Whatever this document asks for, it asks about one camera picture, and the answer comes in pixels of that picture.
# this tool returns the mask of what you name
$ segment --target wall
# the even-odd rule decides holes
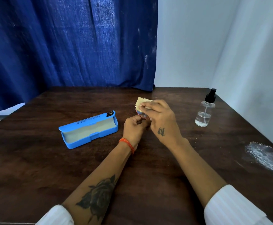
[[[14,112],[15,110],[19,109],[20,107],[22,107],[23,105],[25,105],[25,103],[20,103],[16,106],[10,107],[6,110],[1,110],[0,111],[0,115],[10,115],[12,112]]]
[[[240,0],[158,0],[157,87],[209,87]]]
[[[273,0],[242,0],[210,87],[273,142]]]

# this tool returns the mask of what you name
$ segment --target clear liquid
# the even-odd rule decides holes
[[[205,127],[211,118],[210,114],[199,111],[195,120],[196,125]]]

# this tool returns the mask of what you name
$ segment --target hand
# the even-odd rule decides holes
[[[167,148],[183,143],[184,140],[180,134],[175,114],[164,100],[143,102],[139,109],[150,117],[152,120],[151,130]]]
[[[150,123],[151,121],[149,118],[142,121],[142,118],[139,115],[127,118],[124,123],[123,138],[128,140],[134,149],[137,149],[142,134]]]

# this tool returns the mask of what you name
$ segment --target sleeve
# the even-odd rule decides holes
[[[232,185],[221,188],[204,209],[206,225],[273,225],[266,216]]]
[[[74,225],[74,221],[70,213],[61,205],[55,205],[50,209],[36,225]]]

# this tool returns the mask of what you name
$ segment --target bracelet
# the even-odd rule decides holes
[[[130,143],[128,140],[126,140],[125,138],[121,138],[121,139],[119,140],[119,143],[120,143],[121,141],[123,141],[123,142],[125,142],[126,144],[128,144],[128,146],[130,147],[130,150],[131,150],[131,154],[133,155],[135,149],[134,149],[134,147],[131,145],[131,143]]]

